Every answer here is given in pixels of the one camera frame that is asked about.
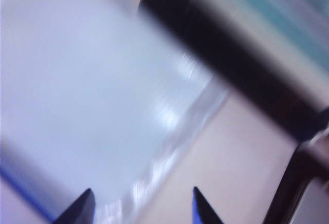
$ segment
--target table surface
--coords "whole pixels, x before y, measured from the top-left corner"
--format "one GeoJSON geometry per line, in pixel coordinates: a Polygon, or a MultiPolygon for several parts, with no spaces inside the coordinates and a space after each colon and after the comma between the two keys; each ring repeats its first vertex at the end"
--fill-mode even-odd
{"type": "MultiPolygon", "coordinates": [[[[225,223],[262,223],[294,148],[233,92],[136,222],[191,223],[192,189],[198,186],[225,223]]],[[[3,223],[47,223],[6,181],[1,187],[3,223]]]]}

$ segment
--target dark object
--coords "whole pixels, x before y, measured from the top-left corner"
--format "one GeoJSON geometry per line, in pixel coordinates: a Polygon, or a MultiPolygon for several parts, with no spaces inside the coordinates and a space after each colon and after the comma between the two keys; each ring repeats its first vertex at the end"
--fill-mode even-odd
{"type": "Polygon", "coordinates": [[[314,136],[318,112],[232,35],[227,22],[205,9],[204,0],[142,0],[181,42],[224,76],[286,132],[302,142],[314,136]]]}
{"type": "Polygon", "coordinates": [[[297,148],[263,223],[288,223],[304,189],[314,178],[319,178],[323,182],[329,181],[329,168],[305,148],[297,148]]]}
{"type": "Polygon", "coordinates": [[[193,201],[196,203],[196,210],[193,211],[197,212],[193,216],[199,218],[203,224],[224,224],[197,187],[193,188],[193,201]]]}
{"type": "Polygon", "coordinates": [[[95,197],[87,189],[53,224],[92,224],[95,211],[95,197]]]}

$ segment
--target black tip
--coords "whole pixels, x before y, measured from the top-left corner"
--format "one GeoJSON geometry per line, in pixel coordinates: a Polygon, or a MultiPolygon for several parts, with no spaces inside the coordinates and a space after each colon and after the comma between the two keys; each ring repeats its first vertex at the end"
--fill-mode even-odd
{"type": "Polygon", "coordinates": [[[52,224],[92,224],[94,211],[95,196],[88,188],[52,224]]]}
{"type": "Polygon", "coordinates": [[[196,186],[193,188],[193,194],[202,223],[224,224],[196,186]]]}

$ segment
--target blue edge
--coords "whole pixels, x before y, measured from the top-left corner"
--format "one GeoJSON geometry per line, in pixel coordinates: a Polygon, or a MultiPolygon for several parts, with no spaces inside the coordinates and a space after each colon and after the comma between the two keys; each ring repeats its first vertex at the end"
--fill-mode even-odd
{"type": "Polygon", "coordinates": [[[31,194],[29,194],[28,192],[26,192],[24,190],[24,188],[22,186],[20,186],[18,183],[15,182],[15,180],[13,179],[13,177],[10,176],[10,174],[6,173],[3,168],[0,169],[0,174],[1,176],[3,176],[10,184],[11,186],[18,191],[21,196],[28,201],[33,207],[34,209],[41,214],[45,219],[47,219],[49,222],[53,222],[55,220],[54,216],[51,216],[46,209],[41,206],[32,196],[31,194]]]}

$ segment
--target black bar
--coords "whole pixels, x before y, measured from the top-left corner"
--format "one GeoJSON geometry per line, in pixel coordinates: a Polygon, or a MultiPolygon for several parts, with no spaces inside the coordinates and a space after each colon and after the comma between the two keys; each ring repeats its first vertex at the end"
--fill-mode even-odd
{"type": "Polygon", "coordinates": [[[169,30],[200,59],[272,118],[298,142],[314,134],[318,112],[216,20],[198,0],[142,0],[169,30]]]}

